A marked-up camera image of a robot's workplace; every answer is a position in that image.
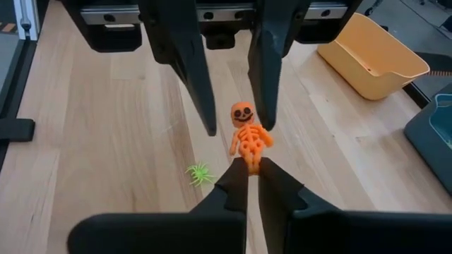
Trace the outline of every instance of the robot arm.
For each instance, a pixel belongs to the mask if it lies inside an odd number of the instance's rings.
[[[361,1],[61,0],[87,43],[98,52],[139,48],[143,23],[155,60],[171,65],[184,82],[209,135],[216,134],[215,100],[201,35],[208,49],[230,49],[237,32],[252,32],[249,79],[261,123],[271,130],[276,122],[282,58],[293,41],[334,40]]]

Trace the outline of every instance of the light wood tabletop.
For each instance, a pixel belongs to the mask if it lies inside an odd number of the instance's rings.
[[[65,253],[68,232],[94,214],[194,207],[212,185],[190,185],[185,168],[205,162],[221,176],[232,161],[230,107],[253,101],[250,37],[206,51],[218,120],[209,137],[146,40],[131,53],[94,52],[51,1],[18,114],[36,121],[35,137],[10,144],[0,175],[0,253]],[[404,92],[362,99],[315,50],[294,44],[283,59],[275,145],[264,156],[343,209],[450,213],[452,200],[403,135],[415,103]],[[256,180],[246,249],[262,254]]]

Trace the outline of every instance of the teal container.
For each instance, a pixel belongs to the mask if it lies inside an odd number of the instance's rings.
[[[405,135],[452,195],[452,95],[436,95],[407,124]]]

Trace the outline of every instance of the wooden surface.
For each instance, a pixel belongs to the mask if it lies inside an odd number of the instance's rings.
[[[18,117],[37,126],[11,144],[0,175],[0,253],[65,253],[68,232],[102,212],[184,212],[212,186],[184,169],[221,176],[231,158],[230,107],[252,101],[249,32],[207,51],[218,134],[208,137],[181,82],[148,42],[128,54],[91,50],[51,2]],[[334,205],[350,210],[450,212],[452,201],[405,139],[419,109],[404,92],[362,99],[317,53],[284,58],[275,146],[264,154]],[[256,177],[250,179],[247,253],[266,253]]]

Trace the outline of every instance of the yellow plastic bin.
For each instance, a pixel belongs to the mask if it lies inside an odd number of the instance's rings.
[[[317,51],[366,99],[383,99],[430,71],[418,55],[358,13],[335,41]]]

